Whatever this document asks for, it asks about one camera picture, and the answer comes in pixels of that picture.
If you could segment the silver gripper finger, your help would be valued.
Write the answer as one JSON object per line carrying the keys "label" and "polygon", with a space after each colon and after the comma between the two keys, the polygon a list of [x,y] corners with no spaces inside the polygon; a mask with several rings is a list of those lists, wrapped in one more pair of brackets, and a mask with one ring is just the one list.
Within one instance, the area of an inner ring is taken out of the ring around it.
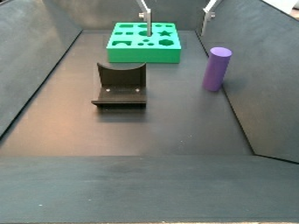
{"label": "silver gripper finger", "polygon": [[135,0],[142,12],[139,13],[139,17],[146,21],[147,24],[147,36],[152,35],[152,11],[147,7],[146,0]]}
{"label": "silver gripper finger", "polygon": [[203,8],[204,17],[202,21],[200,35],[204,35],[207,24],[215,18],[215,9],[220,4],[220,1],[222,0],[210,0],[207,6]]}

